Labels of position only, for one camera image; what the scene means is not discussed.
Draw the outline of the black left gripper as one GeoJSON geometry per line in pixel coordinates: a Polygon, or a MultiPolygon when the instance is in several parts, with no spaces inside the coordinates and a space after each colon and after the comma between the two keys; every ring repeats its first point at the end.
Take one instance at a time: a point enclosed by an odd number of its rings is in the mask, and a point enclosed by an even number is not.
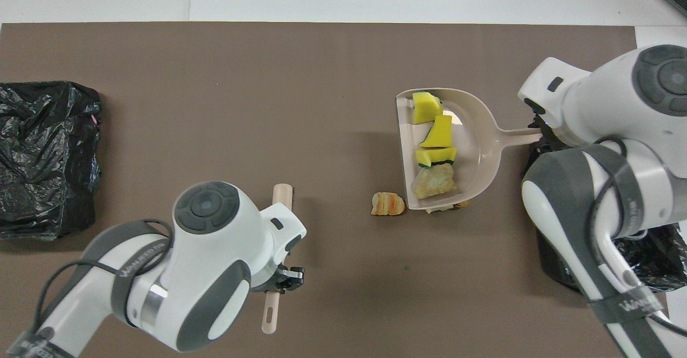
{"type": "Polygon", "coordinates": [[[279,266],[279,272],[266,282],[266,292],[277,292],[284,294],[286,290],[295,290],[304,284],[303,267],[279,266]]]}

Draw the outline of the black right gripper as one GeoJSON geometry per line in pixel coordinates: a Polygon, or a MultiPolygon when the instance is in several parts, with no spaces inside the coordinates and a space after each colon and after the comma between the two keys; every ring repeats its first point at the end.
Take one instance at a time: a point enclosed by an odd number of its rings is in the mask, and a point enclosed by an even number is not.
{"type": "Polygon", "coordinates": [[[543,119],[546,113],[545,109],[533,100],[529,101],[529,107],[534,113],[534,118],[532,123],[529,124],[529,128],[537,128],[542,133],[542,138],[539,140],[540,149],[546,152],[564,149],[564,143],[557,138],[552,128],[543,119]]]}

